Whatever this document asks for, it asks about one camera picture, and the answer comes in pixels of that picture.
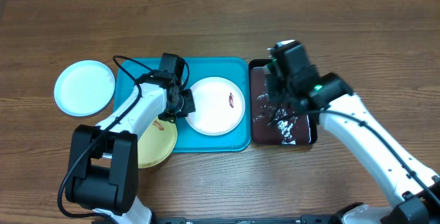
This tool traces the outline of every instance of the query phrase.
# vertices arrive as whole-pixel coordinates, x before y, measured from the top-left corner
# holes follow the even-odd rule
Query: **teal plastic tray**
[[[160,58],[135,58],[152,69],[159,67]],[[207,77],[226,78],[237,85],[245,97],[245,115],[240,124],[225,135],[208,136],[198,133],[185,118],[176,121],[177,143],[174,153],[237,152],[245,149],[251,140],[250,91],[248,64],[240,58],[185,58],[190,67],[187,87]],[[145,68],[125,61],[122,66],[135,78],[146,73]],[[133,91],[133,81],[121,70],[118,71],[115,90],[116,110]]]

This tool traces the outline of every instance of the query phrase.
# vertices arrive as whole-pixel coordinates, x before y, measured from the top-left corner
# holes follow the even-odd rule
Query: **white plate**
[[[195,112],[186,121],[204,135],[223,135],[239,125],[245,115],[245,98],[230,80],[204,78],[192,87]]]
[[[84,117],[104,109],[115,91],[115,77],[103,63],[84,60],[66,68],[55,84],[54,97],[65,113]]]

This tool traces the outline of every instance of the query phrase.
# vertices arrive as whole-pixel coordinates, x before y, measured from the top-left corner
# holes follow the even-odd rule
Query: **wood grain surface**
[[[1,21],[1,17],[3,17],[3,10],[5,8],[6,5],[6,0],[0,0],[0,21]]]
[[[339,73],[414,156],[440,170],[440,0],[10,0],[0,25],[0,222],[64,219],[56,193],[72,131],[107,117],[69,117],[53,99],[70,64],[111,57],[267,58],[302,41],[320,72]],[[240,153],[178,154],[139,171],[158,216],[332,213],[386,205],[357,159],[319,128],[313,148],[251,144]],[[72,212],[84,212],[65,204]]]

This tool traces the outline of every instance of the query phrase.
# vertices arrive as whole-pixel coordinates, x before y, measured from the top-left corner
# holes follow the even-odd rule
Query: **black cable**
[[[300,115],[310,115],[310,114],[321,114],[321,113],[328,113],[328,114],[334,114],[339,115],[341,117],[345,117],[348,120],[352,120],[354,122],[357,122],[359,126],[363,126],[366,129],[368,129],[372,134],[374,134],[382,143],[385,145],[385,147],[394,155],[396,160],[401,164],[401,166],[408,172],[408,175],[414,178],[414,180],[423,188],[425,193],[429,196],[429,198],[434,201],[440,208],[440,200],[439,198],[431,191],[431,189],[417,176],[417,173],[408,166],[408,164],[399,156],[399,154],[394,150],[394,148],[371,126],[369,126],[365,121],[361,121],[357,119],[356,117],[353,117],[352,115],[348,115],[346,113],[341,113],[339,111],[330,111],[330,110],[313,110],[313,111],[306,111],[304,113],[301,113]],[[280,121],[290,120],[293,117],[298,117],[298,114],[291,114],[286,115],[285,117],[279,118],[277,120],[272,121],[272,123],[278,123]]]
[[[133,62],[133,63],[136,63],[136,64],[138,64],[138,65],[140,65],[140,66],[146,68],[146,69],[149,70],[149,71],[152,71],[152,69],[151,69],[150,67],[148,67],[148,66],[146,66],[145,64],[140,63],[140,62],[138,62],[138,61],[136,61],[136,60],[134,60],[134,59],[132,59],[132,58],[129,58],[129,57],[126,57],[126,56],[119,56],[119,55],[116,55],[116,56],[113,57],[113,61],[116,63],[116,65],[117,65],[120,69],[122,69],[122,66],[119,65],[118,62],[115,61],[115,58],[121,58],[121,59],[129,60],[129,61],[131,61],[131,62]]]
[[[188,75],[186,76],[185,82],[179,87],[179,90],[182,91],[185,89],[186,85],[188,84],[188,80],[190,79],[190,66],[187,62],[185,62],[186,71],[188,72]]]
[[[119,64],[117,62],[117,60],[116,60],[117,58],[130,60],[134,63],[137,63],[137,64],[145,67],[146,69],[150,70],[150,72],[148,73],[148,75],[150,75],[150,76],[154,73],[154,71],[156,71],[156,70],[150,69],[149,67],[147,67],[146,65],[143,65],[142,63],[139,63],[136,60],[133,60],[131,58],[127,58],[126,56],[117,55],[117,56],[113,57],[113,61],[118,66],[118,68],[120,68],[135,83],[137,90],[138,90],[138,93],[137,93],[136,99],[133,101],[133,103],[130,104],[130,106],[123,113],[121,113],[121,115],[119,117],[115,118],[115,121],[113,121],[110,125],[108,125],[107,128],[102,130],[100,132],[100,134],[95,139],[93,139],[93,142],[90,143],[90,145],[88,145],[88,147],[86,147],[84,152],[82,152],[80,157],[76,160],[74,165],[70,168],[69,172],[67,172],[67,174],[64,176],[63,182],[61,183],[60,189],[58,190],[57,203],[58,203],[58,208],[60,209],[61,213],[63,213],[67,217],[71,217],[71,218],[85,218],[85,217],[92,217],[92,216],[101,216],[101,217],[106,217],[106,218],[109,217],[108,214],[96,213],[96,212],[86,213],[86,214],[74,214],[74,213],[68,212],[63,206],[63,193],[64,193],[64,188],[66,186],[67,180],[71,177],[73,171],[75,170],[75,168],[77,167],[77,165],[79,164],[81,159],[85,155],[88,155],[89,151],[94,150],[95,148],[98,147],[98,142],[106,135],[107,132],[110,131],[111,128],[113,128],[126,114],[128,114],[131,111],[131,109],[139,102],[140,98],[142,97],[142,89],[141,89],[139,83],[137,83],[136,79],[121,64]]]

